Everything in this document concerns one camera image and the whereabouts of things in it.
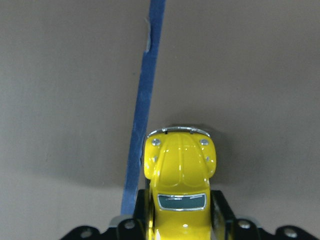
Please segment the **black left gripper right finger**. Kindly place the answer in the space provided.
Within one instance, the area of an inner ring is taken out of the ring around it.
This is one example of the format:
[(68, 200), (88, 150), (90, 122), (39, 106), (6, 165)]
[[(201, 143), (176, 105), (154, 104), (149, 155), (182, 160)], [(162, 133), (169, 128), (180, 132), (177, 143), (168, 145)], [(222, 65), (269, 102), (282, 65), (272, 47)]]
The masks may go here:
[(249, 219), (236, 217), (222, 191), (210, 191), (211, 225), (217, 240), (259, 240), (257, 226)]

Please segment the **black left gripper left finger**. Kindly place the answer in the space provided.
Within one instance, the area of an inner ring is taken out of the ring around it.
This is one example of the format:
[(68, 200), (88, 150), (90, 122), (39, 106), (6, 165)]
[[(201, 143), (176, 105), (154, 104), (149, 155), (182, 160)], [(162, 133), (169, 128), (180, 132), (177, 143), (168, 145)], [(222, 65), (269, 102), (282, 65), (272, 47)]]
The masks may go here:
[(137, 193), (133, 215), (122, 220), (116, 228), (118, 240), (149, 240), (150, 193), (140, 189)]

